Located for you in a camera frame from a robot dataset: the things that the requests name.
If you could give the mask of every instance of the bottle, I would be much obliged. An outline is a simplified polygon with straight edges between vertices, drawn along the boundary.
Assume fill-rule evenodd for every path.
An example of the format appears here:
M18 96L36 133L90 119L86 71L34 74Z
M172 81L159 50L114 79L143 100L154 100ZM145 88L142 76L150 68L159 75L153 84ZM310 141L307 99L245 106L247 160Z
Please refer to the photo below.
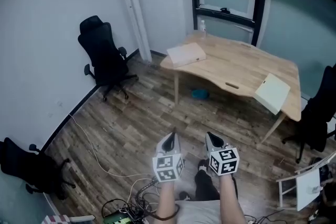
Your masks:
M202 39L206 38L206 27L205 27L205 22L204 20L201 20L201 24L199 25L200 30L202 32Z

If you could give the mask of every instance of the window handle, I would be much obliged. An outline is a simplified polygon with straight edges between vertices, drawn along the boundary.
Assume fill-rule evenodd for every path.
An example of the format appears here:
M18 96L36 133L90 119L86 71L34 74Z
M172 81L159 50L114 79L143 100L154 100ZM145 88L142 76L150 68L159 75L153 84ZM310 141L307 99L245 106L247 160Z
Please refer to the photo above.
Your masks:
M227 8L221 8L220 11L227 14L231 13Z

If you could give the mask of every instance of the black pants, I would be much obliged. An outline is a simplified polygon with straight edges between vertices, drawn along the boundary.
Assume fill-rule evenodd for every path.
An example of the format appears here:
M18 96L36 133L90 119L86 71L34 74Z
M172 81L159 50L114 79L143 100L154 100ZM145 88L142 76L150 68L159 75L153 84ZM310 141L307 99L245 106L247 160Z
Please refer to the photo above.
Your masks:
M236 195L238 197L237 184L234 178ZM220 200L219 193L212 183L211 177L203 170L197 172L195 176L196 183L196 200L197 201L212 201Z

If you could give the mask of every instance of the chair armrest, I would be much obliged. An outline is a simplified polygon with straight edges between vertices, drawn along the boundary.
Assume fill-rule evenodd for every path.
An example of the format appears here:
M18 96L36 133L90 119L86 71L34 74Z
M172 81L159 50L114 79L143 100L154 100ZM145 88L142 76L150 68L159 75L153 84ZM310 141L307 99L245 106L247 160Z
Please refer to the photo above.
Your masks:
M85 74L85 76L91 75L94 79L96 79L94 77L94 74L90 70L90 65L89 64L87 64L86 66L84 66L84 74Z
M120 55L125 59L126 54L127 54L126 49L124 47L120 47L120 48L118 48L118 50L119 50Z

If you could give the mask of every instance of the white pillar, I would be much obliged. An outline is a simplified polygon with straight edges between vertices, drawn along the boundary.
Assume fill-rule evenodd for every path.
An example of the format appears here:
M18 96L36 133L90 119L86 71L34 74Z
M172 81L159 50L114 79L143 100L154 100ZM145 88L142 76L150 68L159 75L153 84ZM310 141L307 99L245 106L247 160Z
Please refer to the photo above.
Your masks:
M135 16L138 22L138 27L139 27L139 31L140 31L140 35L142 39L143 49L144 49L144 52L146 53L146 60L151 62L152 55L151 55L151 51L150 51L150 47L149 47L149 43L147 39L147 32L146 32L145 24L144 24L143 17L142 17L140 2L139 0L132 0L132 3L133 3L134 11L135 11Z
M148 57L147 57L147 53L145 51L145 48L144 48L144 45L143 45L143 42L142 42L142 38L141 38L141 35L140 35L138 22L137 22L136 17L135 17L132 1L131 0L125 0L125 3L126 3L126 6L127 6L128 14L129 14L130 19L131 19L136 43L138 44L138 48L139 48L141 58L143 60L151 61L151 58L148 59Z

